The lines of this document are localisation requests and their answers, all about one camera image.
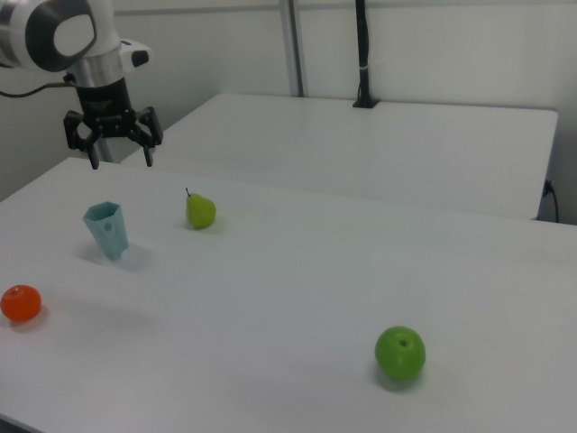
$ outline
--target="light blue plastic cup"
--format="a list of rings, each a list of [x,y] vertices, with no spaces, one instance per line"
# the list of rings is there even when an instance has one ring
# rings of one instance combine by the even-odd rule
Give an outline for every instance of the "light blue plastic cup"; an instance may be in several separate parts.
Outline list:
[[[118,259],[128,248],[123,210],[120,205],[105,201],[89,207],[82,219],[109,259]]]

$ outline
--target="black stand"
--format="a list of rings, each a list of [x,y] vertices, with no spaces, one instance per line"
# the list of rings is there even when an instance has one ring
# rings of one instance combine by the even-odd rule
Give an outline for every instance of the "black stand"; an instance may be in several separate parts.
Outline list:
[[[357,36],[359,40],[359,75],[361,84],[355,108],[373,108],[379,100],[371,98],[369,90],[369,27],[365,16],[364,0],[356,0],[357,8]]]

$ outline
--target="white table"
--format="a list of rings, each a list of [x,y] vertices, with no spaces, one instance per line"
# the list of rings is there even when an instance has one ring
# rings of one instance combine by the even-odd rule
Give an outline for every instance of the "white table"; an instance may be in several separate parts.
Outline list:
[[[185,187],[218,218],[195,232]],[[123,206],[116,263],[82,215]],[[0,413],[44,433],[572,431],[577,231],[68,159],[0,204]],[[386,327],[425,370],[377,374]]]
[[[154,168],[531,219],[552,111],[219,95],[173,125]],[[124,160],[144,166],[142,152]]]

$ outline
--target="white wall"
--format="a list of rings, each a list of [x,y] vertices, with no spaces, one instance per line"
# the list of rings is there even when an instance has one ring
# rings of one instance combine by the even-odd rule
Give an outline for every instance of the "white wall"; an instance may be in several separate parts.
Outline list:
[[[220,92],[290,95],[277,0],[234,0],[234,7],[229,0],[142,0],[145,11],[140,2],[114,2],[116,25],[122,37],[155,51],[154,62],[127,82],[134,108],[154,106],[163,128]],[[154,4],[173,10],[151,11]],[[0,69],[0,89],[17,93],[63,75]],[[0,200],[68,156],[80,156],[68,149],[62,127],[70,109],[80,109],[72,89],[21,100],[0,97]],[[118,161],[138,149],[128,140],[114,140],[111,147]]]
[[[463,4],[463,0],[430,3]],[[368,21],[371,93],[376,97],[558,111],[548,177],[554,180],[562,222],[577,224],[577,5],[570,3],[370,7]],[[353,6],[331,0],[299,4],[306,93],[355,99],[358,53]],[[550,198],[544,200],[541,217],[554,217]]]

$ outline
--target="green apple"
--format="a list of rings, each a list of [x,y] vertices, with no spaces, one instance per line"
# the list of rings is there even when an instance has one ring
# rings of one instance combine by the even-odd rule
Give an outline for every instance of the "green apple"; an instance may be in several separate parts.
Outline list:
[[[199,194],[190,194],[187,188],[187,220],[196,229],[207,228],[215,222],[215,203]]]
[[[413,329],[390,327],[377,340],[375,357],[391,379],[411,379],[425,364],[425,344]]]

